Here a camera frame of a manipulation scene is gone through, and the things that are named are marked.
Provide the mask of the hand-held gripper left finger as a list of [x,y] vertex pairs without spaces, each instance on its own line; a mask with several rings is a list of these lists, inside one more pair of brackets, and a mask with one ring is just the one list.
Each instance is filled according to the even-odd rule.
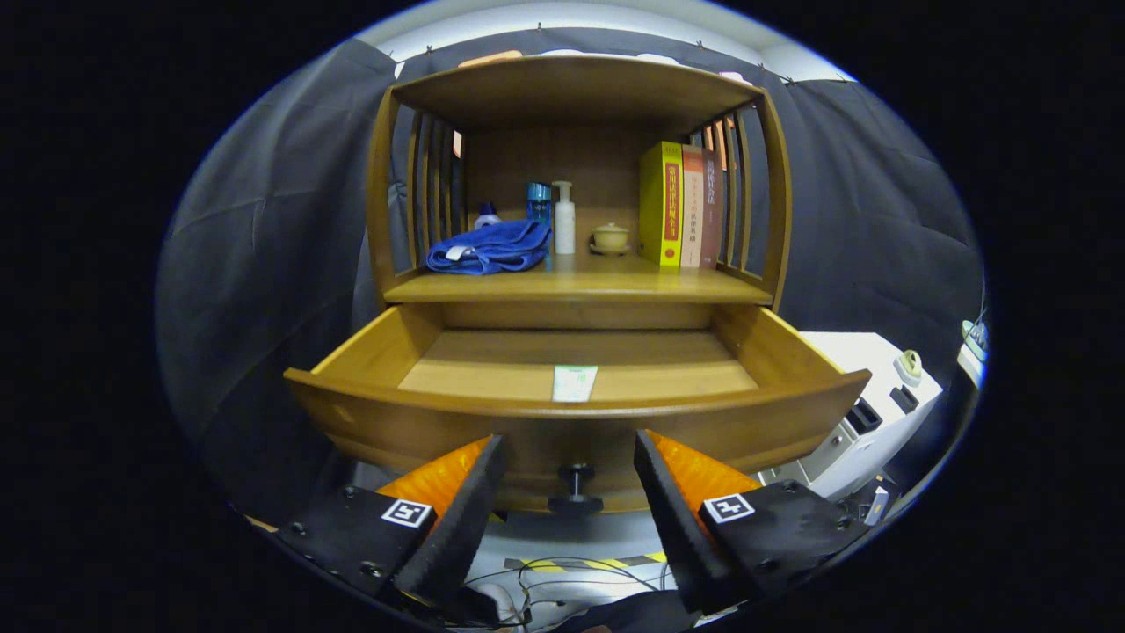
[[274,533],[297,564],[358,600],[428,626],[498,629],[496,602],[466,584],[505,473],[490,435],[378,490],[343,486]]

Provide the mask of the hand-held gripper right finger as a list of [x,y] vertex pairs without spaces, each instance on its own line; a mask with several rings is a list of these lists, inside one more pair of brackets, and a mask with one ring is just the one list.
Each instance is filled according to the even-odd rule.
[[856,513],[804,483],[758,483],[654,429],[636,433],[634,471],[692,612],[788,593],[868,532]]

